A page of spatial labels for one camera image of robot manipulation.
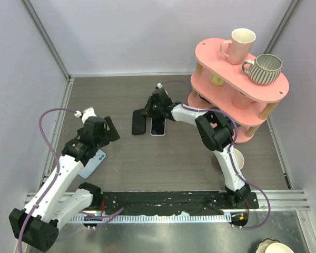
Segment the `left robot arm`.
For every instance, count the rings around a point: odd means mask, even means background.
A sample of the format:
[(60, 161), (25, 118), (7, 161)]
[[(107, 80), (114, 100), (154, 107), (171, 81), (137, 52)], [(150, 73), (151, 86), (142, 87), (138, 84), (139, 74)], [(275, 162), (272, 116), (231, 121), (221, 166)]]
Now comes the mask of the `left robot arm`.
[(81, 184), (64, 202), (60, 198), (100, 148), (119, 138), (109, 116), (86, 118), (77, 136), (65, 144), (57, 166), (39, 192), (24, 208), (14, 208), (9, 214), (15, 238), (40, 251), (48, 251), (75, 214), (85, 208), (98, 209), (102, 203), (101, 189), (90, 183)]

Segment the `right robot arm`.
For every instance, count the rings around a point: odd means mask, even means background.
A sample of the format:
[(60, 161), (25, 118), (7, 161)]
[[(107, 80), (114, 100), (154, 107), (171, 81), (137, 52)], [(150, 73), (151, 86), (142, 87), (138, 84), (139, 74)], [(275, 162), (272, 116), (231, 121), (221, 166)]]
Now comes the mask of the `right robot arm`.
[(234, 153), (233, 128), (222, 111), (196, 109), (173, 102), (164, 88), (156, 87), (144, 107), (143, 115), (196, 126), (204, 146), (214, 153), (219, 162), (225, 179), (228, 204), (233, 208), (245, 204), (251, 189)]

